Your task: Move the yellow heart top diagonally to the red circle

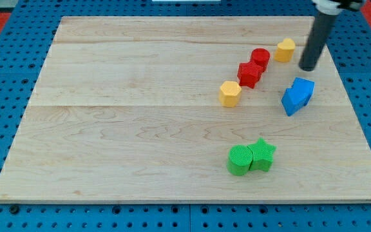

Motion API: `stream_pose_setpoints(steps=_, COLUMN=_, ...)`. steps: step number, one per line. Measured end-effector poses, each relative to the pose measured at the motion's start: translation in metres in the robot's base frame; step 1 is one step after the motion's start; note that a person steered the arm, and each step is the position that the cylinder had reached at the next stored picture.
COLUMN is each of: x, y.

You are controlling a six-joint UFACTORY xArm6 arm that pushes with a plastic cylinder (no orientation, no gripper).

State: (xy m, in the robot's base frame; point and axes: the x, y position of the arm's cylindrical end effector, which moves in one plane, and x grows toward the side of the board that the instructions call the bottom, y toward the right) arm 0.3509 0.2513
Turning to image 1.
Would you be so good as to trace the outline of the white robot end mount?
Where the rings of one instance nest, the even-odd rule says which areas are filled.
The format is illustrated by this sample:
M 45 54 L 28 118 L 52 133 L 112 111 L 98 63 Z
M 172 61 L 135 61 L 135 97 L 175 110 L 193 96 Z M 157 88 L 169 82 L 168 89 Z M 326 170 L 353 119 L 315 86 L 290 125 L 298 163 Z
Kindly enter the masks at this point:
M 312 3 L 323 14 L 339 15 L 344 10 L 360 11 L 365 4 L 365 0 L 312 0 Z

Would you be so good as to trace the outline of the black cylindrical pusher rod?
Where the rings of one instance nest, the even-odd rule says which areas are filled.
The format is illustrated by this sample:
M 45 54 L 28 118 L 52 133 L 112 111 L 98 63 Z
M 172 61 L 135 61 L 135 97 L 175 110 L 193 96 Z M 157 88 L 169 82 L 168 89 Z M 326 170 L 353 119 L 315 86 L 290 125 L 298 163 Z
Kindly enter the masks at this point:
M 316 15 L 298 63 L 303 71 L 311 72 L 315 69 L 336 18 L 337 15 L 328 15 L 322 12 L 318 12 Z

